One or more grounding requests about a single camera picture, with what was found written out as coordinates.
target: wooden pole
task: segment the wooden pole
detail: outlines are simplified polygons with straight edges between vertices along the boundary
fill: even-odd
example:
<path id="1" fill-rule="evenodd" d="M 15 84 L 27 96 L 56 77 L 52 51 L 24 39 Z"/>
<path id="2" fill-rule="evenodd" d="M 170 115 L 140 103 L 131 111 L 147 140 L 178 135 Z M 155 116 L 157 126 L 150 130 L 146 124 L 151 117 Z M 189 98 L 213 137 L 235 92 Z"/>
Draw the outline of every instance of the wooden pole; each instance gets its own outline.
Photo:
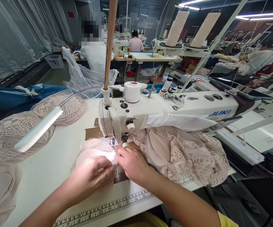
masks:
<path id="1" fill-rule="evenodd" d="M 113 36 L 114 36 L 117 7 L 118 7 L 118 1 L 117 0 L 110 0 L 109 15 L 108 15 L 108 33 L 107 33 L 107 51 L 106 51 L 104 90 L 108 89 L 108 83 L 109 83 L 112 42 L 113 42 Z"/>

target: ceiling light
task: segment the ceiling light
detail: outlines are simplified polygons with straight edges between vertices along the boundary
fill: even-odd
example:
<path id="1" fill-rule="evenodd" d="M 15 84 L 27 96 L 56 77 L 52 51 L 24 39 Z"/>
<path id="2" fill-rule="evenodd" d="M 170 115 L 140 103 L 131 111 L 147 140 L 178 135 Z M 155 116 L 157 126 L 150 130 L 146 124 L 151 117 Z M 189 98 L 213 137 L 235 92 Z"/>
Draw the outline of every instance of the ceiling light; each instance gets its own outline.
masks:
<path id="1" fill-rule="evenodd" d="M 250 20 L 273 20 L 273 17 L 251 18 Z"/>
<path id="2" fill-rule="evenodd" d="M 196 8 L 196 7 L 192 7 L 192 6 L 184 6 L 184 5 L 181 5 L 181 4 L 179 4 L 179 5 L 174 5 L 174 7 L 176 7 L 176 8 L 189 8 L 189 9 L 193 9 L 193 10 L 196 10 L 196 11 L 199 11 L 200 10 L 200 8 Z"/>
<path id="3" fill-rule="evenodd" d="M 240 19 L 240 20 L 249 20 L 249 18 L 245 18 L 245 17 L 242 17 L 242 16 L 236 16 L 235 18 Z"/>
<path id="4" fill-rule="evenodd" d="M 181 5 L 184 6 L 184 5 L 189 5 L 189 4 L 194 4 L 194 3 L 198 3 L 198 2 L 204 2 L 204 1 L 211 1 L 211 0 L 194 0 L 194 1 L 180 3 L 179 6 L 181 6 Z"/>
<path id="5" fill-rule="evenodd" d="M 259 17 L 259 16 L 273 16 L 273 13 L 238 15 L 238 17 Z"/>
<path id="6" fill-rule="evenodd" d="M 189 9 L 194 9 L 194 10 L 200 10 L 199 8 L 196 8 L 196 7 L 191 7 L 191 6 L 185 6 L 185 8 L 189 8 Z"/>

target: plastic curtain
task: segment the plastic curtain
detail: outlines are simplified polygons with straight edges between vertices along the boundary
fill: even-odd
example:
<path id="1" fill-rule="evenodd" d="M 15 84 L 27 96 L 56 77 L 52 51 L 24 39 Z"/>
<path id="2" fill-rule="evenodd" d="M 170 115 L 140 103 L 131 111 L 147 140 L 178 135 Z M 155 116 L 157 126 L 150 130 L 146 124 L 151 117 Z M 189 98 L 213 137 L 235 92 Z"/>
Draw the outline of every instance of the plastic curtain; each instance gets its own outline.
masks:
<path id="1" fill-rule="evenodd" d="M 0 81 L 72 41 L 59 0 L 0 0 Z"/>

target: pink shirt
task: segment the pink shirt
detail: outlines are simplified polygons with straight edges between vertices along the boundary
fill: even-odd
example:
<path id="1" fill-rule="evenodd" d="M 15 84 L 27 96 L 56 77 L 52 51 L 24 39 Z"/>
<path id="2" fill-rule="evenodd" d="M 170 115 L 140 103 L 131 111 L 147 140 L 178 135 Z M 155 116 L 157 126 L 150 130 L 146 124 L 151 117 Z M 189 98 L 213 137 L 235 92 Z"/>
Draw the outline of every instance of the pink shirt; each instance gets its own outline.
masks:
<path id="1" fill-rule="evenodd" d="M 129 40 L 129 45 L 130 51 L 142 51 L 144 49 L 142 41 L 137 37 Z"/>

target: lace fabric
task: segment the lace fabric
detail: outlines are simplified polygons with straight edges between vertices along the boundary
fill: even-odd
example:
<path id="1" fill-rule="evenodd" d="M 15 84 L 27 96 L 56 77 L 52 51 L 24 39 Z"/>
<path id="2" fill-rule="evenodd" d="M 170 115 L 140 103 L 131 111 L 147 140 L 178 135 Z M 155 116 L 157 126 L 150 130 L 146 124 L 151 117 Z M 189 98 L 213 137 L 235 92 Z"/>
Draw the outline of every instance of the lace fabric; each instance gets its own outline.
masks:
<path id="1" fill-rule="evenodd" d="M 32 111 L 41 119 L 46 117 L 54 108 L 60 105 L 73 93 L 57 93 L 37 103 Z M 88 110 L 80 97 L 73 97 L 63 107 L 62 115 L 54 122 L 56 126 L 67 126 L 78 121 Z"/>
<path id="2" fill-rule="evenodd" d="M 53 125 L 28 151 L 19 152 L 14 149 L 15 144 L 40 121 L 41 119 L 32 111 L 13 114 L 0 121 L 0 163 L 23 161 L 46 145 L 54 132 Z"/>
<path id="3" fill-rule="evenodd" d="M 152 133 L 157 137 L 147 136 Z M 214 187 L 227 178 L 230 166 L 222 145 L 216 138 L 202 132 L 186 133 L 171 126 L 142 129 L 131 133 L 130 136 L 145 153 L 147 161 L 174 182 L 178 182 L 178 177 L 191 175 L 196 182 Z M 147 143 L 151 144 L 148 146 L 149 150 L 146 150 Z M 163 146 L 158 147 L 156 143 L 163 143 Z M 148 154 L 150 152 L 162 158 L 165 165 L 157 165 L 157 159 L 154 160 L 153 156 Z"/>

